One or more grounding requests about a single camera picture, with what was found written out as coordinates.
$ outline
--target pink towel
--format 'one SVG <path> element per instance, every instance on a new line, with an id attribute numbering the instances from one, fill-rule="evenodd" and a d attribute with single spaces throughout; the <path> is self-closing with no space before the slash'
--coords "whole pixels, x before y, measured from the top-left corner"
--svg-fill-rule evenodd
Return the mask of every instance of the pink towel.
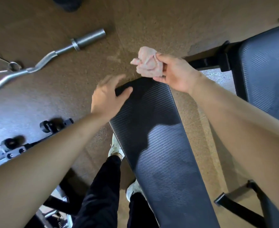
<path id="1" fill-rule="evenodd" d="M 136 72 L 143 77 L 163 76 L 163 63 L 156 57 L 155 49 L 143 46 L 139 49 L 138 58 L 134 58 L 130 64 L 137 65 Z"/>

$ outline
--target finger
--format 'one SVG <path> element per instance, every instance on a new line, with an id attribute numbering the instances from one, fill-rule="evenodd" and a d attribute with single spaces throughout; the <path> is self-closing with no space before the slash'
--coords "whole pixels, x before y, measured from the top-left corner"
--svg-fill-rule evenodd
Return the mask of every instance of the finger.
<path id="1" fill-rule="evenodd" d="M 121 95 L 119 95 L 117 98 L 120 101 L 120 103 L 123 105 L 123 103 L 130 97 L 130 94 L 132 93 L 133 88 L 132 87 L 128 87 L 127 89 L 125 89 Z"/>
<path id="2" fill-rule="evenodd" d="M 111 79 L 112 75 L 107 75 L 103 80 L 101 80 L 98 83 L 98 86 L 103 86 L 104 84 L 106 84 L 110 79 Z"/>
<path id="3" fill-rule="evenodd" d="M 153 80 L 167 84 L 166 77 L 153 77 Z"/>
<path id="4" fill-rule="evenodd" d="M 112 87 L 116 87 L 117 84 L 119 83 L 119 81 L 125 77 L 126 77 L 125 74 L 120 74 L 120 75 L 114 76 L 108 81 L 108 84 L 111 85 Z"/>
<path id="5" fill-rule="evenodd" d="M 157 53 L 157 59 L 166 64 L 170 64 L 175 59 L 175 57 L 169 54 Z"/>

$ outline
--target floor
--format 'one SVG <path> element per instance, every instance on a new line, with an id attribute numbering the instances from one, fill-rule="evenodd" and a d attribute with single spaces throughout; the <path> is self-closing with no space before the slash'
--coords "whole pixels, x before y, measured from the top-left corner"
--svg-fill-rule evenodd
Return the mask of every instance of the floor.
<path id="1" fill-rule="evenodd" d="M 77 120 L 90 112 L 91 95 L 107 74 L 138 77 L 130 65 L 139 48 L 190 56 L 236 42 L 278 25 L 279 0 L 84 0 L 74 13 L 65 13 L 52 0 L 0 0 L 0 55 L 34 66 L 70 38 L 105 28 L 107 36 L 80 52 L 54 59 L 41 71 L 20 77 L 0 90 L 0 142 L 23 135 L 34 142 L 45 134 L 39 123 L 62 117 Z M 231 73 L 205 74 L 233 91 Z M 229 155 L 204 113 L 188 95 L 172 91 L 210 199 L 230 192 L 250 176 Z M 73 165 L 90 184 L 107 157 L 112 131 L 105 125 Z M 125 189 L 134 180 L 122 163 L 119 227 L 126 227 Z M 261 213 L 255 195 L 240 203 Z M 214 207 L 221 227 L 250 227 L 223 208 Z"/>

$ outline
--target shoe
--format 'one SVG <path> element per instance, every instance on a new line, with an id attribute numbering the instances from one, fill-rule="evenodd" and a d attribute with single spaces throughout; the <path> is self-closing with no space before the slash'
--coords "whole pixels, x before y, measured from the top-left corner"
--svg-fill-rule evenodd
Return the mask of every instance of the shoe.
<path id="1" fill-rule="evenodd" d="M 118 142 L 116 136 L 113 134 L 113 136 L 112 136 L 112 147 L 109 150 L 108 157 L 110 157 L 114 153 L 119 153 L 122 156 L 121 160 L 123 160 L 123 158 L 125 157 L 125 154 L 122 151 L 122 148 L 120 147 L 119 142 Z"/>
<path id="2" fill-rule="evenodd" d="M 128 187 L 128 189 L 127 189 L 126 197 L 127 197 L 128 201 L 130 202 L 131 196 L 132 196 L 133 194 L 135 194 L 135 193 L 138 193 L 138 192 L 141 193 L 141 194 L 145 197 L 145 195 L 144 195 L 144 193 L 143 193 L 143 191 L 142 191 L 142 189 L 141 189 L 141 187 L 140 187 L 138 181 L 135 180 L 135 182 L 132 183 L 132 184 Z"/>

